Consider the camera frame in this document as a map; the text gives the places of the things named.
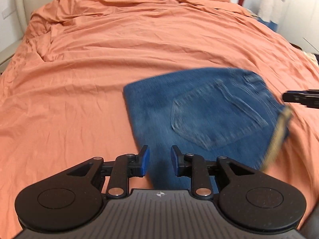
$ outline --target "copper rivet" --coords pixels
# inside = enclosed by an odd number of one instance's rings
[[[108,193],[112,196],[120,196],[124,193],[124,190],[121,188],[111,188],[108,190]]]
[[[199,188],[196,190],[196,194],[199,196],[208,196],[211,193],[212,193],[211,190],[207,188]]]

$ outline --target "jeans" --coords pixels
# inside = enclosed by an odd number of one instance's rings
[[[172,145],[206,160],[227,156],[260,168],[285,107],[259,75],[235,68],[186,70],[140,80],[125,86],[124,96],[135,139],[139,146],[150,147],[148,171],[158,190],[190,187],[189,178],[174,176]]]

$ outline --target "wall switch plate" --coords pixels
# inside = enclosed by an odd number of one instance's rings
[[[7,18],[10,14],[12,14],[15,11],[15,7],[13,5],[9,5],[7,8],[5,8],[2,11],[2,18],[5,19]]]

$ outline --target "white cabinet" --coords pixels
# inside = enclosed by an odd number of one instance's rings
[[[306,52],[319,48],[319,0],[287,0],[278,26],[278,33]]]

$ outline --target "orange blanket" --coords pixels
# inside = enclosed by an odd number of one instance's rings
[[[21,230],[14,200],[24,187],[94,156],[137,153],[123,86],[206,66],[254,71],[278,100],[319,88],[318,68],[236,4],[54,0],[34,12],[0,77],[0,237]],[[267,173],[304,193],[307,216],[319,189],[319,110],[292,107],[290,137]]]

